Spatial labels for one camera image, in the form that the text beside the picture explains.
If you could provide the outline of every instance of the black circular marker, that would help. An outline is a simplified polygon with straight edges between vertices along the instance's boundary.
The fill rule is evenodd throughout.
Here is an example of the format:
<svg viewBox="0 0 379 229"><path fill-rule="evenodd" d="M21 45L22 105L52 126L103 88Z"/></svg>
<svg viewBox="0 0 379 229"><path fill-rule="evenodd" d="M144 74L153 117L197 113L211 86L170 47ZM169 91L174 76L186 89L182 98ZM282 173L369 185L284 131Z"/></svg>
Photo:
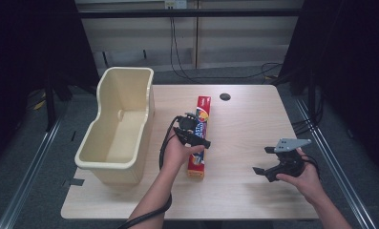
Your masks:
<svg viewBox="0 0 379 229"><path fill-rule="evenodd" d="M220 94L220 99L223 101L228 101L230 100L231 95L230 94Z"/></svg>

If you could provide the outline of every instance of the plastic tub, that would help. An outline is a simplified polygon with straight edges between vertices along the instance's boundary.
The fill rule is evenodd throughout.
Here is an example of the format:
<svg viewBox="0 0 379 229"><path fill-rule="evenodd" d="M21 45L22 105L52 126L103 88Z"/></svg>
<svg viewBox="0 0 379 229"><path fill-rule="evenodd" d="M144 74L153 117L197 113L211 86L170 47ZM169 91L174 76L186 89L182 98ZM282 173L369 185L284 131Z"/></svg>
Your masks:
<svg viewBox="0 0 379 229"><path fill-rule="evenodd" d="M75 156L80 169L103 183L139 183L155 112L154 72L111 68L97 86L97 116Z"/></svg>

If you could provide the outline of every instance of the wrist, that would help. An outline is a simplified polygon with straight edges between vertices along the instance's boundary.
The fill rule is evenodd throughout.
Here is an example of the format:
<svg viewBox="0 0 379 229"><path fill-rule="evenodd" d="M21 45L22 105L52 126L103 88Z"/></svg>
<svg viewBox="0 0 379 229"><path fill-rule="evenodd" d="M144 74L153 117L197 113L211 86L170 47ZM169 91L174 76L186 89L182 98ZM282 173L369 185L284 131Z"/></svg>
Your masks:
<svg viewBox="0 0 379 229"><path fill-rule="evenodd" d="M167 174L169 176L173 176L174 178L177 176L180 167L177 166L167 166L164 165L159 171L161 174Z"/></svg>

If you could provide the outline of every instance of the black cable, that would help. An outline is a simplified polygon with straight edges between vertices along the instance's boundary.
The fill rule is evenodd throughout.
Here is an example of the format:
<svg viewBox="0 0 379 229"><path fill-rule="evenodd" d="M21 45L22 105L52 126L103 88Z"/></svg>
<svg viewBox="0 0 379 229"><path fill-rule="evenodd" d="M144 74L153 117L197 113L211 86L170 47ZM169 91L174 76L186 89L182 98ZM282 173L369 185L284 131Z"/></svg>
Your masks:
<svg viewBox="0 0 379 229"><path fill-rule="evenodd" d="M302 161L312 164L316 168L318 179L322 180L320 176L320 168L318 167L317 160L312 156L308 156L308 155L303 155L303 156L308 157L308 159L302 159Z"/></svg>
<svg viewBox="0 0 379 229"><path fill-rule="evenodd" d="M180 64L180 58L179 58L179 53L178 53L178 44L177 44L177 37L176 37L176 34L175 34L175 21L174 21L174 18L171 17L170 18L170 21L171 21L171 50L170 50L170 61L171 61L171 67L172 67L172 70L174 71L174 73L181 77L181 78L184 78L184 79L188 79L194 83L197 83L197 84L201 84L200 82L196 81L196 80L193 80L191 77L189 77L189 75L186 74L186 72L183 70L183 67L182 65ZM178 62L179 62L179 67L180 67L180 70L183 72L183 75L179 74L177 72L177 70L174 68L174 63L172 61L172 49L174 47L174 43L175 43L175 51L176 51L176 54L177 54L177 59L178 59Z"/></svg>
<svg viewBox="0 0 379 229"><path fill-rule="evenodd" d="M172 67L172 70L174 71L174 73L181 77L181 78L184 78L184 79L188 79L194 83L197 83L197 84L202 84L201 82L199 81L196 81L195 79L230 79L230 78L233 78L233 79L246 79L246 78L252 78L252 77L255 77L255 76L258 76L258 75L261 75L261 74L264 74L264 73L267 73L279 66L282 66L283 64L281 63L264 63L262 66L261 66L261 69L262 71L260 73L256 73L256 74L251 74L249 76L235 76L235 77L190 77L186 72L185 70L183 69L181 63L180 63L180 58L179 58L179 53L178 53L178 43L177 43L177 36L176 36L176 27L175 27L175 20L174 20L174 17L171 17L170 18L170 21L171 21L171 49L170 49L170 62L171 62L171 67ZM183 75L182 74L179 74L177 72L177 70L174 68L174 64L173 64L173 61L172 61L172 49L174 48L174 44L175 44L175 51L176 51L176 54L177 54L177 59L178 59L178 63L179 63L179 68L180 70L182 71ZM266 65L272 65L274 64L275 66L266 70L266 71L263 71L263 67L266 66Z"/></svg>
<svg viewBox="0 0 379 229"><path fill-rule="evenodd" d="M180 116L176 116L174 118L174 120L172 120L170 126L168 127L168 130L166 132L166 135L165 135L165 138L164 140L162 141L162 145L161 145L161 149L159 150L159 169L162 168L162 165L163 165L163 157L164 157L164 153L165 153L165 149L168 145L168 142L172 139L172 137L174 137L175 135L172 135L170 137L169 136L169 133L171 132L171 129L172 127L174 126L174 123L177 121L177 120L180 120ZM172 195L170 194L169 195L169 198L167 200L167 202L160 208L158 208L157 210L155 211L152 211L150 213L147 213L147 214L144 214L142 216L139 216L137 218L134 218L134 219L131 219L129 221L126 221L123 225L121 225L118 229L126 229L126 228L130 228L132 226L135 226L145 220L148 220L148 219L151 219L159 214L162 214L164 212L166 212L172 205Z"/></svg>
<svg viewBox="0 0 379 229"><path fill-rule="evenodd" d="M130 221L127 221L126 223L121 225L118 229L130 228L130 227L135 226L135 225L137 225L137 224L139 224L139 223L141 223L147 219L150 219L150 218L153 218L159 214L162 214L162 213L166 212L171 207L171 204L172 204L172 195L169 195L168 201L165 203L165 205L158 208L156 211L144 214L140 217L137 217L137 218L134 218Z"/></svg>
<svg viewBox="0 0 379 229"><path fill-rule="evenodd" d="M263 67L265 67L266 65L275 65L275 67L278 67L278 66L282 66L283 64L281 64L281 63L264 63L264 64L262 64L261 65L261 72L263 73L263 82L261 84L264 84L266 77L267 77L267 75L265 75L264 71L263 71Z"/></svg>
<svg viewBox="0 0 379 229"><path fill-rule="evenodd" d="M315 113L315 117L310 117L306 120L297 121L297 122L292 123L295 134L301 135L301 134L304 134L308 131L311 131L313 128L317 127L318 124L320 123L320 121L322 120L323 115L324 115L324 93L321 92L320 93L320 101L319 101L317 111Z"/></svg>

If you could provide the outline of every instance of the person's right hand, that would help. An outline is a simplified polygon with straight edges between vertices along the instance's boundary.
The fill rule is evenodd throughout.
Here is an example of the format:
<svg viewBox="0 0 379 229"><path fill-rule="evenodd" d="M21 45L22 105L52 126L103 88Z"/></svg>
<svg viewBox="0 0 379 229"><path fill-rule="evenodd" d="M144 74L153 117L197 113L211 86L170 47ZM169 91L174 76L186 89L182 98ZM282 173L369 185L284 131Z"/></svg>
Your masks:
<svg viewBox="0 0 379 229"><path fill-rule="evenodd" d="M308 159L301 149L297 149L297 152L303 159ZM305 168L302 174L298 177L292 177L286 174L277 174L276 178L296 186L299 192L302 193L303 196L305 196L305 199L311 204L314 200L326 195L320 179L318 178L316 168L308 162L305 162Z"/></svg>

